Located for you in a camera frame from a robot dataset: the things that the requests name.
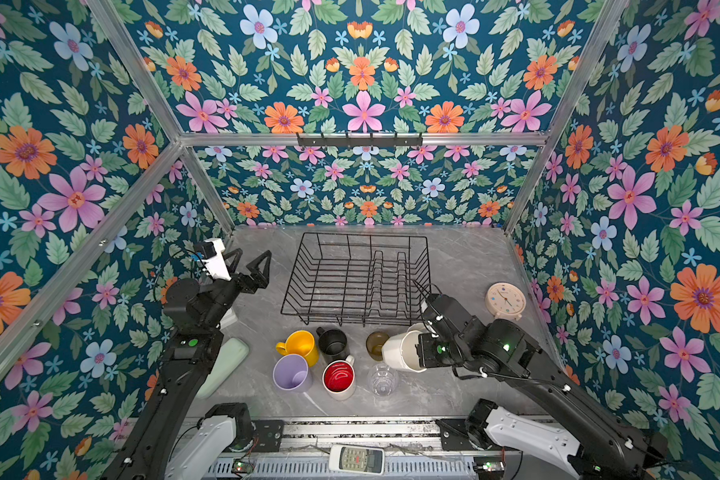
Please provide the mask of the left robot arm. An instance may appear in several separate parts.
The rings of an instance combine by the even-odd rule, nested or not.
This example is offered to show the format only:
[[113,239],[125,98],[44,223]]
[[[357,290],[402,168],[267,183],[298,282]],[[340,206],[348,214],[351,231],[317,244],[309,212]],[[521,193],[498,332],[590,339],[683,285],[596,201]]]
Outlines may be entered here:
[[272,252],[264,251],[236,270],[241,249],[213,254],[211,242],[195,246],[213,277],[202,285],[188,278],[166,293],[164,313],[175,333],[160,362],[158,382],[133,430],[106,468],[104,479],[162,479],[186,414],[216,363],[222,348],[220,322],[238,296],[265,289],[270,281]]

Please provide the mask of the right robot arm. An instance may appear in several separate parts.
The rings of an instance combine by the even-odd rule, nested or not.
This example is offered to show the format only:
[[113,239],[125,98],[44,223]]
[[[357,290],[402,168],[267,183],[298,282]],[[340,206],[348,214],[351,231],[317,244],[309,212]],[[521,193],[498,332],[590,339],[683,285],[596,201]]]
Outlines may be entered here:
[[518,324],[484,324],[456,299],[430,294],[420,306],[425,332],[416,352],[426,369],[449,368],[459,380],[493,378],[534,401],[553,421],[540,423],[479,400],[465,421],[479,449],[508,447],[575,479],[647,479],[668,461],[658,431],[629,425],[577,385]]

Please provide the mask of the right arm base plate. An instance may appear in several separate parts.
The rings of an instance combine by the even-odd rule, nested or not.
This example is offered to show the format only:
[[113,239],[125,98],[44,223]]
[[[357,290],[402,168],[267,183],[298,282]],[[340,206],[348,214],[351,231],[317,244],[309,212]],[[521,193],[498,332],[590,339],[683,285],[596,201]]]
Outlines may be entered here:
[[440,431],[441,449],[448,452],[473,451],[464,418],[441,418],[435,420]]

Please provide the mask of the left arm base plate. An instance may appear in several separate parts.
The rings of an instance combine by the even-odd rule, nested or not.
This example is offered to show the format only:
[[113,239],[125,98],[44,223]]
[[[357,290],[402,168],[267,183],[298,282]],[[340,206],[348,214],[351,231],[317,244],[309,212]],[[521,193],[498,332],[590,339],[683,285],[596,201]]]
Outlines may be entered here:
[[253,420],[254,444],[252,453],[276,453],[280,451],[285,422],[283,420]]

